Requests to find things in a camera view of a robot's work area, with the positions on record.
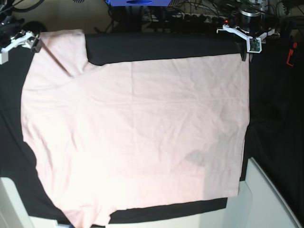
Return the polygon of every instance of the red clip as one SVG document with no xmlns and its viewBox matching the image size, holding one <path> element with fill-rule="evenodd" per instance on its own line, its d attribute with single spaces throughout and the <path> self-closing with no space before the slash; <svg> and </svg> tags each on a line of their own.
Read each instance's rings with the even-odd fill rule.
<svg viewBox="0 0 304 228">
<path fill-rule="evenodd" d="M 297 47 L 298 47 L 297 42 L 294 42 L 293 48 L 296 49 Z M 289 63 L 289 61 L 290 61 L 290 56 L 292 56 L 292 55 L 294 54 L 294 49 L 289 49 L 289 54 L 288 54 L 287 62 L 286 62 L 288 65 L 290 65 L 290 66 L 292 66 L 292 67 L 294 66 L 294 64 L 293 64 L 293 63 L 292 63 L 292 64 Z"/>
</svg>

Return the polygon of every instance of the black cloth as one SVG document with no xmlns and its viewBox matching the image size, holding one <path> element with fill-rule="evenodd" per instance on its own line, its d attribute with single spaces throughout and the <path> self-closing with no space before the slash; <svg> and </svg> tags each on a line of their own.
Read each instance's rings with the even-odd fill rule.
<svg viewBox="0 0 304 228">
<path fill-rule="evenodd" d="M 96 65 L 237 53 L 233 40 L 196 35 L 103 34 L 86 36 L 86 42 L 89 61 Z M 250 124 L 241 180 L 247 159 L 253 156 L 303 222 L 304 61 L 299 58 L 294 67 L 288 66 L 288 50 L 281 44 L 263 45 L 263 52 L 250 63 Z M 20 97 L 32 57 L 26 49 L 14 49 L 10 62 L 0 66 L 0 176 L 14 180 L 29 215 L 65 220 L 43 191 L 35 156 L 22 141 Z M 222 209 L 226 202 L 216 199 L 117 211 L 111 223 L 177 218 Z"/>
</svg>

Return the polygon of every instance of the black table surface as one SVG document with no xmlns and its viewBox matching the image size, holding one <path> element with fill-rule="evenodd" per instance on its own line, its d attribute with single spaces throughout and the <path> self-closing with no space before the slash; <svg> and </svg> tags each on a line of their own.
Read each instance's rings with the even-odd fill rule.
<svg viewBox="0 0 304 228">
<path fill-rule="evenodd" d="M 237 53 L 232 39 L 177 34 L 102 34 L 86 36 L 88 59 L 95 65 L 123 61 L 200 57 Z M 254 157 L 267 172 L 300 221 L 304 222 L 303 58 L 286 64 L 289 47 L 267 44 L 250 63 L 250 124 L 243 171 Z M 66 220 L 45 194 L 33 151 L 22 140 L 20 98 L 33 54 L 24 48 L 9 53 L 0 66 L 0 176 L 11 178 L 30 216 Z M 215 199 L 146 209 L 117 211 L 110 223 L 178 218 L 226 207 Z"/>
</svg>

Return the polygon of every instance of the blue object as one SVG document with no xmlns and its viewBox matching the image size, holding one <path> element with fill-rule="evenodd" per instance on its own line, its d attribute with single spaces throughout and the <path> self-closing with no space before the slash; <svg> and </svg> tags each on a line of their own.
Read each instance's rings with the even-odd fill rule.
<svg viewBox="0 0 304 228">
<path fill-rule="evenodd" d="M 176 0 L 105 0 L 111 6 L 169 6 Z"/>
</svg>

